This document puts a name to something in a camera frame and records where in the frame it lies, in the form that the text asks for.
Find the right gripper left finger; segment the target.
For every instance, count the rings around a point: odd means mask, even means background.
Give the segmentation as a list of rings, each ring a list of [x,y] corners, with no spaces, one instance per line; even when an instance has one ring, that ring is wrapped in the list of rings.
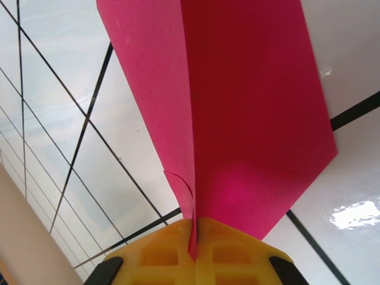
[[[192,222],[179,220],[123,246],[99,263],[86,284],[195,284],[188,254]]]

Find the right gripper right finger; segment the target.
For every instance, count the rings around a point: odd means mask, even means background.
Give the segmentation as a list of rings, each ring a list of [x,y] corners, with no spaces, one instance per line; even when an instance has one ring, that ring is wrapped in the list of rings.
[[[198,219],[196,284],[308,284],[283,251],[210,218]]]

